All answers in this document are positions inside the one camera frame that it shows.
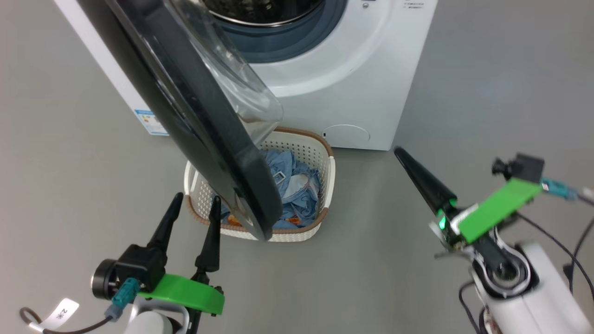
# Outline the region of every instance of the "blue cable connector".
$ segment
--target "blue cable connector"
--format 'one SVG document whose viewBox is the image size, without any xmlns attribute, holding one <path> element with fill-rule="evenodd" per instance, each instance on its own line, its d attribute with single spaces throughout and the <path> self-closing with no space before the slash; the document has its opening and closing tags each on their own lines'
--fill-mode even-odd
<svg viewBox="0 0 594 334">
<path fill-rule="evenodd" d="M 549 194 L 562 197 L 568 201 L 577 200 L 577 191 L 562 182 L 549 178 L 541 179 L 542 188 Z"/>
<path fill-rule="evenodd" d="M 112 298 L 112 304 L 105 311 L 105 317 L 111 317 L 116 322 L 122 316 L 126 305 L 134 301 L 140 292 L 140 284 L 136 278 L 128 278 Z"/>
</svg>

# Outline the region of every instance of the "floor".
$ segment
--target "floor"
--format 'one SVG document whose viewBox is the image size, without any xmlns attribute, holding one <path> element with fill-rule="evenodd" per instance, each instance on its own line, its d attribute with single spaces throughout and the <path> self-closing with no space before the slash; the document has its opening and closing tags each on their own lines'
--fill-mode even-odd
<svg viewBox="0 0 594 334">
<path fill-rule="evenodd" d="M 585 13 L 587 2 L 564 10 Z M 558 11 L 554 3 L 537 5 Z M 541 21 L 520 29 L 532 17 L 528 7 L 492 6 L 440 2 L 396 143 L 461 203 L 497 189 L 502 180 L 490 176 L 493 158 L 508 159 L 517 150 L 546 157 L 552 177 L 594 185 L 591 57 L 586 49 L 581 58 L 546 52 L 548 45 L 573 43 L 562 28 L 579 20 L 569 15 L 549 34 L 538 28 Z M 510 6 L 513 13 L 505 10 Z M 504 27 L 497 15 L 507 15 Z M 512 27 L 518 29 L 509 34 Z M 101 319 L 108 306 L 92 297 L 91 273 L 129 244 L 148 241 L 182 190 L 185 158 L 169 138 L 145 132 L 51 1 L 1 2 L 0 31 L 0 263 L 8 273 L 0 278 L 0 322 L 6 332 L 29 333 L 17 316 L 20 307 L 44 316 L 69 297 L 81 307 L 64 329 L 78 329 Z M 529 38 L 538 31 L 546 39 Z M 524 38 L 532 53 L 518 51 Z M 487 39 L 493 48 L 474 46 Z M 468 265 L 433 259 L 441 247 L 427 227 L 432 214 L 393 154 L 335 154 L 334 198 L 314 238 L 295 244 L 222 239 L 221 270 L 211 281 L 225 290 L 225 313 L 203 318 L 200 332 L 471 333 L 457 300 Z M 542 197 L 525 213 L 572 248 L 592 211 Z M 168 272 L 193 273 L 205 233 L 183 210 Z M 567 261 L 529 226 L 519 224 L 503 237 L 536 239 L 558 268 Z M 582 250 L 590 270 L 592 244 Z M 582 278 L 576 291 L 593 321 Z M 477 313 L 478 299 L 470 292 L 465 297 Z M 121 333 L 124 326 L 121 320 L 95 333 Z"/>
</svg>

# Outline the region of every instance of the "brown basket rim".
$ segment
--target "brown basket rim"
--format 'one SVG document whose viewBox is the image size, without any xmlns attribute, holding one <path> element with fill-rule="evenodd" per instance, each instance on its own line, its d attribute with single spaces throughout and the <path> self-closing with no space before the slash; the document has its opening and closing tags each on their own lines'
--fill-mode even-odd
<svg viewBox="0 0 594 334">
<path fill-rule="evenodd" d="M 332 148 L 330 147 L 330 145 L 328 145 L 328 142 L 326 142 L 326 140 L 317 133 L 313 133 L 313 132 L 307 131 L 307 130 L 299 130 L 299 129 L 285 128 L 285 127 L 278 127 L 274 131 L 298 134 L 300 136 L 312 137 L 313 139 L 316 139 L 317 141 L 322 143 L 322 145 L 324 145 L 324 147 L 326 148 L 326 151 L 328 152 L 328 156 L 331 156 L 331 157 L 334 156 L 333 152 L 332 152 Z M 186 204 L 187 204 L 190 214 L 192 214 L 194 216 L 194 218 L 197 221 L 201 222 L 202 224 L 207 225 L 207 226 L 210 225 L 210 222 L 208 220 L 201 217 L 196 212 L 196 210 L 194 210 L 194 206 L 192 205 L 192 197 L 190 197 L 189 194 L 186 195 L 186 199 L 187 199 Z M 325 207 L 322 209 L 322 211 L 320 212 L 320 215 L 314 220 L 314 222 L 312 224 L 310 224 L 306 227 L 298 228 L 298 229 L 273 229 L 272 234 L 300 234 L 300 233 L 307 232 L 311 229 L 314 229 L 316 226 L 318 226 L 322 222 L 322 220 L 324 220 L 324 218 L 326 217 L 327 214 L 328 214 L 328 208 Z M 228 224 L 221 224 L 221 228 L 228 229 L 231 231 L 249 233 L 248 230 L 246 228 L 244 228 L 243 226 L 233 226 L 233 225 L 228 225 Z"/>
</svg>

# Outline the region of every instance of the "washing machine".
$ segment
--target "washing machine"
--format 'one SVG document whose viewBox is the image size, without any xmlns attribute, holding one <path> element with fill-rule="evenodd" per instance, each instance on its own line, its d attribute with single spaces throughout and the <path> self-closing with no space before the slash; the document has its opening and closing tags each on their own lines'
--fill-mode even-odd
<svg viewBox="0 0 594 334">
<path fill-rule="evenodd" d="M 281 125 L 331 146 L 389 150 L 437 0 L 186 0 L 213 20 L 280 101 Z M 167 135 L 128 78 L 104 1 L 55 0 L 129 108 Z"/>
</svg>

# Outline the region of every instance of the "laundry basket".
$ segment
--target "laundry basket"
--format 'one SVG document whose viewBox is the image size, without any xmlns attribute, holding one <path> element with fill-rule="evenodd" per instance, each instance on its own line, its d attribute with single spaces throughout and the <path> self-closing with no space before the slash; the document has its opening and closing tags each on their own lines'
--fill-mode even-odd
<svg viewBox="0 0 594 334">
<path fill-rule="evenodd" d="M 305 241 L 320 229 L 332 201 L 336 164 L 332 149 L 326 141 L 315 133 L 291 128 L 277 128 L 264 141 L 263 150 L 291 150 L 297 160 L 320 171 L 320 198 L 315 221 L 298 229 L 273 229 L 270 241 Z M 212 204 L 213 190 L 200 173 L 188 161 L 184 173 L 184 191 L 189 211 L 199 222 L 208 225 L 208 214 Z M 242 226 L 221 224 L 221 233 L 232 237 L 256 240 Z"/>
</svg>

